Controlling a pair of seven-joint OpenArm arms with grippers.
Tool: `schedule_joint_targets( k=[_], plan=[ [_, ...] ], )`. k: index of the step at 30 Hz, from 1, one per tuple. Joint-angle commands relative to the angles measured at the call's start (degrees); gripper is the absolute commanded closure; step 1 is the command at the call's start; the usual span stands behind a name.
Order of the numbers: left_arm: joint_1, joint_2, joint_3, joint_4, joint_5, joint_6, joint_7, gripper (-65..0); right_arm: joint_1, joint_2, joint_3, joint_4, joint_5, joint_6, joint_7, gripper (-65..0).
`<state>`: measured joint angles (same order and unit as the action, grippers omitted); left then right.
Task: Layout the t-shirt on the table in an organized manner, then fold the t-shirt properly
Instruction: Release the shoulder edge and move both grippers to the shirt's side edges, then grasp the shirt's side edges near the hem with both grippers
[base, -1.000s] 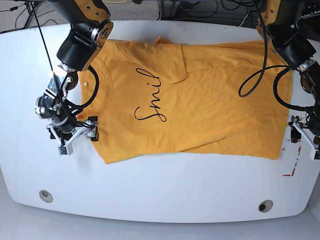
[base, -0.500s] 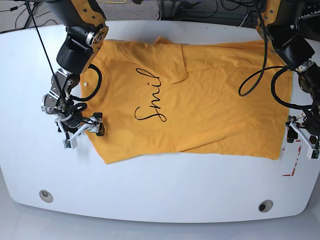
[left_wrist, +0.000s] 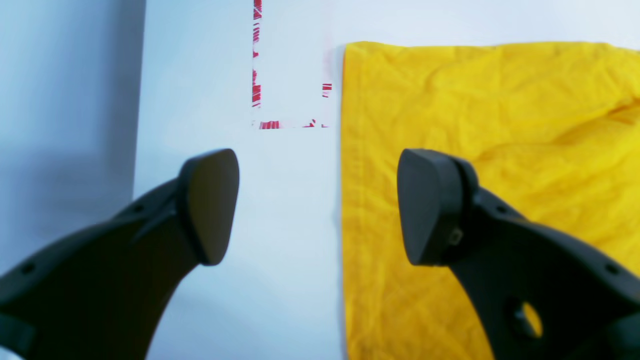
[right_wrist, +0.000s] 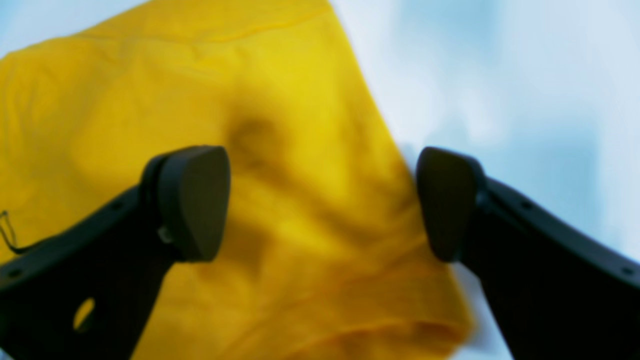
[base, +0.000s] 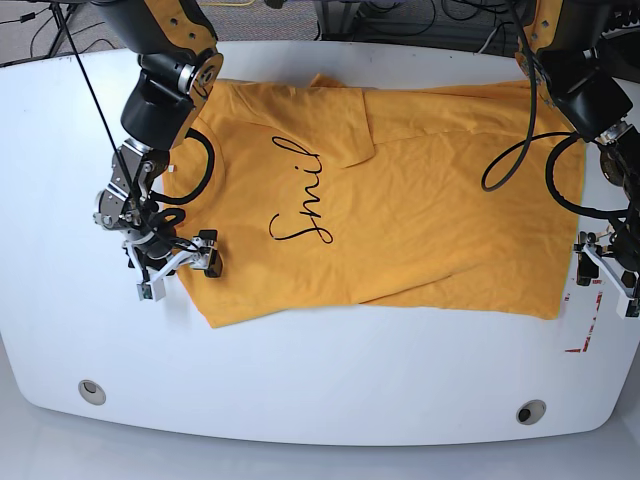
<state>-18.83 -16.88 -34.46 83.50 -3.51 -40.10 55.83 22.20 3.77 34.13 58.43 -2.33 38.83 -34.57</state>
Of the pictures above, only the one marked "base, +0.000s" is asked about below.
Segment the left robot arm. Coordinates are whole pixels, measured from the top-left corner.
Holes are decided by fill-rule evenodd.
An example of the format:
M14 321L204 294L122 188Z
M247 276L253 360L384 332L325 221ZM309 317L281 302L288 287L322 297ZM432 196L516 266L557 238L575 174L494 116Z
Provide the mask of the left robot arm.
M609 242L581 232L574 251L576 282L588 286L605 273L619 292L622 318L639 315L639 132L626 117L632 102L600 62L597 43L615 1L532 1L519 11L505 4L519 42L516 60L530 83L530 117L544 101L569 126L545 164L545 184L564 209L585 218L605 220ZM599 210L575 204L556 188L555 165L561 154L579 141L600 151L606 179L620 187L628 205L622 210Z

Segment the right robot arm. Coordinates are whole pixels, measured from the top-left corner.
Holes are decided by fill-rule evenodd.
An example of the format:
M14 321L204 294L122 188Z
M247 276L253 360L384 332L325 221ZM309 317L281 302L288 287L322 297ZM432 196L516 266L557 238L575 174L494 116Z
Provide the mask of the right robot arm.
M94 221L123 234L128 265L139 275L140 299L158 301L164 280L180 267L208 278L222 272L217 231L203 230L191 240L176 227L184 205L210 182L215 151L192 126L219 74L223 57L216 32L195 1L97 1L95 7L124 45L137 54L140 75L121 115L128 137L112 157L112 174L98 194ZM205 152L205 170L194 189L180 197L154 191L168 170L170 152L194 140Z

